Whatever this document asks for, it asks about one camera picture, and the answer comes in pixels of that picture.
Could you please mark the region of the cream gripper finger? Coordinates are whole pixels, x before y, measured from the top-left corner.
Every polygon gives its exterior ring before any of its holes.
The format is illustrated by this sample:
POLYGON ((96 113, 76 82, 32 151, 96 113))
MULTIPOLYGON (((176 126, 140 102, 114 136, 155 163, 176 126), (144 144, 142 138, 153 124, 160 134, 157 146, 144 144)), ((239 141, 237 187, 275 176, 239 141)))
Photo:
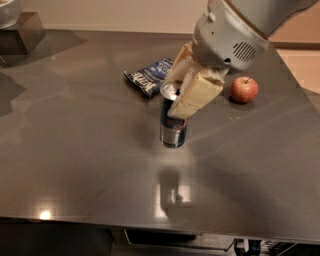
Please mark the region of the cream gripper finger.
POLYGON ((192 51, 192 43, 186 43, 175 58, 165 81, 190 84, 199 69, 199 63, 196 61, 192 51))
POLYGON ((228 68, 200 66, 190 84, 181 82, 180 94, 171 105, 168 115, 180 119, 188 119, 194 115, 222 92, 228 71, 228 68))

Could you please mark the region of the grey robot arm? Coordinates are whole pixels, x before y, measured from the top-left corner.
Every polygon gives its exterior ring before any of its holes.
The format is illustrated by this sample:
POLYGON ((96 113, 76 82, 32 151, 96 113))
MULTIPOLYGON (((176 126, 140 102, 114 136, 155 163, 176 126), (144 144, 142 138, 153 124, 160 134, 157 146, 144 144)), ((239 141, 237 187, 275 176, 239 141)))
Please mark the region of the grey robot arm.
POLYGON ((267 51, 268 38, 319 0, 208 0, 192 41, 165 82, 180 87, 168 115, 187 119, 216 98, 228 73, 240 73, 267 51))

